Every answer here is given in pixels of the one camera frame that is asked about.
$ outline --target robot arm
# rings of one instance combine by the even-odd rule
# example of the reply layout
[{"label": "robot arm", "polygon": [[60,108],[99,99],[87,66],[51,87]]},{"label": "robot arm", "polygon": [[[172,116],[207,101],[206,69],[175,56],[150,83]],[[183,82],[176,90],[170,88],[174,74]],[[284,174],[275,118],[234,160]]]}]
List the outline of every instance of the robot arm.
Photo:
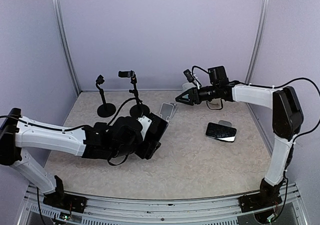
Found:
[{"label": "robot arm", "polygon": [[293,156],[293,140],[300,132],[304,120],[302,109],[293,87],[281,89],[240,85],[229,82],[225,68],[218,66],[208,69],[210,83],[200,89],[190,88],[176,101],[188,105],[200,104],[212,99],[224,99],[229,102],[243,102],[272,109],[272,128],[274,146],[271,163],[260,184],[260,193],[254,197],[243,196],[239,201],[243,212],[280,204],[279,189],[284,182],[284,173]]},{"label": "robot arm", "polygon": [[87,199],[66,194],[63,182],[37,163],[26,148],[42,148],[70,153],[86,159],[110,159],[135,153],[150,159],[160,147],[159,142],[168,123],[150,113],[138,119],[119,117],[112,126],[97,122],[94,127],[77,129],[56,126],[21,117],[21,110],[13,108],[0,128],[0,164],[17,170],[36,187],[45,198],[43,203],[65,210],[84,212]]}]

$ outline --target lavender wall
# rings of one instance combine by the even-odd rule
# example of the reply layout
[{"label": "lavender wall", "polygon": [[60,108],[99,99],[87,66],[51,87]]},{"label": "lavender wall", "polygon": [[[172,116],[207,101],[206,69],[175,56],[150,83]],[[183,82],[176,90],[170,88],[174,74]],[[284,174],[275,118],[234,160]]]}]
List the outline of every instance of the lavender wall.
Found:
[{"label": "lavender wall", "polygon": [[[27,117],[61,125],[76,95],[52,1],[0,0],[0,18],[0,115],[18,107]],[[47,151],[31,152],[45,163]],[[14,224],[28,184],[13,169],[0,165],[1,224]]]},{"label": "lavender wall", "polygon": [[[140,89],[180,89],[192,65],[225,65],[244,80],[262,0],[60,0],[71,56],[84,91],[132,85],[119,70],[135,70]],[[197,73],[204,81],[207,76]]]},{"label": "lavender wall", "polygon": [[[281,85],[296,77],[307,77],[320,86],[320,0],[270,0],[262,45],[252,83]],[[300,100],[305,121],[311,129],[320,116],[320,100],[308,82],[292,84]],[[271,111],[253,108],[273,142]],[[310,224],[320,221],[320,129],[297,139],[290,182],[296,182]]]}]

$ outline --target phone screen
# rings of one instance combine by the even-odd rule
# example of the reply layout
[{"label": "phone screen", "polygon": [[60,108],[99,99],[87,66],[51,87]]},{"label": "phone screen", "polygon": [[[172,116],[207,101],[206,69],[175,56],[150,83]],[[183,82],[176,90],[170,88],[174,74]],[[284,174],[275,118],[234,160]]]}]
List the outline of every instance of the phone screen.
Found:
[{"label": "phone screen", "polygon": [[209,122],[205,135],[224,142],[234,142],[236,139],[237,129],[229,126]]}]

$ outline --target wire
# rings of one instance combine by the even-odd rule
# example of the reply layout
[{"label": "wire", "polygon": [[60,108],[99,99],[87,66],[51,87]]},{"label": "wire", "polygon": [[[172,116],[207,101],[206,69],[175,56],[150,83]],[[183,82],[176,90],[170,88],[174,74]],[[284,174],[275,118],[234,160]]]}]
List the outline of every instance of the wire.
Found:
[{"label": "wire", "polygon": [[119,115],[119,113],[120,113],[120,110],[123,108],[123,106],[124,106],[126,103],[128,103],[128,102],[130,102],[130,101],[132,101],[132,100],[135,100],[135,99],[136,99],[135,97],[131,97],[131,98],[125,100],[125,101],[121,104],[121,106],[118,108],[118,111],[116,111],[115,115],[114,115],[113,118],[110,120],[110,122],[108,122],[107,126],[109,126],[109,125],[116,119],[116,117],[117,117],[117,116]]},{"label": "wire", "polygon": [[118,164],[114,164],[114,163],[110,162],[110,160],[108,160],[108,164],[109,164],[110,166],[113,166],[113,167],[119,166],[119,165],[123,164],[125,161],[127,161],[128,157],[129,157],[128,154],[125,155],[125,158],[122,160],[122,162],[120,162],[120,163],[118,163]]},{"label": "wire", "polygon": [[208,71],[204,70],[202,67],[199,67],[197,65],[192,66],[191,72],[194,73],[194,69],[200,69],[201,71],[205,72],[206,74],[209,74]]},{"label": "wire", "polygon": [[72,211],[71,211],[71,209],[72,209],[72,202],[70,202],[70,210],[69,210],[69,212],[70,212],[70,218],[71,218],[71,216],[72,216]]},{"label": "wire", "polygon": [[194,65],[192,66],[192,69],[191,69],[191,73],[192,73],[192,76],[194,77],[194,79],[198,82],[200,88],[202,87],[202,84],[201,82],[194,76],[194,69],[200,69],[201,71],[205,72],[206,74],[209,74],[209,72],[207,72],[206,70],[204,70],[202,67],[199,67],[197,65]]},{"label": "wire", "polygon": [[279,212],[279,204],[275,202],[275,211],[276,214]]},{"label": "wire", "polygon": [[9,115],[2,115],[2,116],[0,116],[0,119],[5,119],[5,118],[13,119],[13,120],[16,120],[16,121],[18,121],[18,122],[21,122],[21,123],[23,123],[23,124],[30,125],[30,126],[33,126],[33,127],[37,127],[37,128],[41,128],[41,129],[47,129],[47,130],[52,130],[52,131],[58,131],[58,132],[70,132],[70,131],[77,130],[77,129],[81,129],[81,128],[84,128],[84,127],[88,126],[88,125],[80,125],[80,126],[76,126],[76,127],[72,127],[72,128],[68,128],[68,129],[61,129],[61,128],[43,126],[43,125],[39,125],[39,124],[32,123],[32,122],[26,122],[26,121],[24,121],[24,120],[21,120],[21,119],[19,119],[19,118],[14,117],[14,116],[9,116]]},{"label": "wire", "polygon": [[[306,77],[297,77],[297,78],[295,78],[295,79],[292,79],[292,80],[286,82],[286,83],[283,84],[283,85],[275,86],[275,87],[272,87],[272,86],[263,86],[263,85],[255,85],[255,84],[247,84],[247,83],[244,83],[244,82],[239,82],[239,83],[240,83],[240,84],[243,84],[243,85],[247,85],[247,86],[257,87],[257,88],[280,89],[280,88],[283,88],[284,86],[287,86],[288,84],[291,84],[291,83],[293,83],[293,82],[295,82],[295,81],[299,81],[299,80],[305,80],[305,81],[310,82],[310,83],[315,87],[316,91],[318,92],[319,98],[320,98],[320,90],[319,90],[317,84],[316,84],[314,81],[312,81],[311,79],[306,78]],[[320,125],[320,117],[319,117],[319,120],[318,120],[317,124],[316,124],[312,129],[310,129],[309,131],[306,131],[306,132],[303,132],[303,133],[298,134],[298,135],[293,139],[292,142],[294,143],[294,142],[297,140],[297,138],[299,138],[299,137],[301,137],[301,136],[303,136],[303,135],[307,135],[307,134],[312,133],[314,130],[316,130],[316,129],[319,127],[319,125]]]},{"label": "wire", "polygon": [[279,214],[278,214],[273,220],[270,221],[271,223],[275,222],[275,221],[280,217],[280,215],[282,214],[282,212],[283,212],[283,210],[284,210],[284,208],[285,208],[285,205],[286,205],[287,194],[288,194],[289,179],[286,177],[286,173],[285,173],[285,172],[283,173],[283,177],[284,177],[285,183],[286,183],[283,205],[282,205],[282,208],[281,208]]},{"label": "wire", "polygon": [[222,99],[220,99],[220,104],[221,104],[221,107],[220,107],[220,108],[211,108],[211,107],[209,107],[209,104],[212,104],[212,103],[206,101],[206,106],[207,106],[208,109],[210,109],[210,110],[222,110],[222,109],[224,108],[224,103],[222,102]]},{"label": "wire", "polygon": [[42,216],[42,212],[41,212],[41,208],[40,208],[39,188],[38,187],[36,188],[36,197],[37,197],[37,200],[38,200],[38,209],[39,209],[40,218],[42,220],[43,225],[47,225],[45,223],[44,217]]},{"label": "wire", "polygon": [[52,224],[53,224],[53,225],[56,225],[56,214],[54,214],[53,220],[52,220],[51,217],[50,217],[50,219],[51,219]]}]

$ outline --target speckled tabletop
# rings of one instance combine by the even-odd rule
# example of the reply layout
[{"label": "speckled tabletop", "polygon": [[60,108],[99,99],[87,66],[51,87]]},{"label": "speckled tabletop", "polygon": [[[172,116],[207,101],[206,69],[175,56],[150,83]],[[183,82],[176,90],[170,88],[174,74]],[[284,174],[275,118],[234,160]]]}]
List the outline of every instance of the speckled tabletop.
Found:
[{"label": "speckled tabletop", "polygon": [[[174,102],[178,91],[141,91],[140,98],[158,114],[163,102]],[[106,92],[106,100],[118,108],[132,94]],[[98,92],[83,92],[74,104],[65,126],[93,126],[108,122],[100,118]],[[128,116],[135,101],[127,103],[120,116]],[[225,120],[237,129],[235,142],[206,137],[208,122]],[[150,160],[135,154],[116,167],[106,160],[84,159],[52,151],[45,168],[58,175],[66,191],[127,199],[190,199],[224,196],[259,189],[270,156],[252,120],[247,105],[225,102],[223,110],[209,110],[203,102],[178,110]],[[115,158],[113,163],[123,157]]]}]

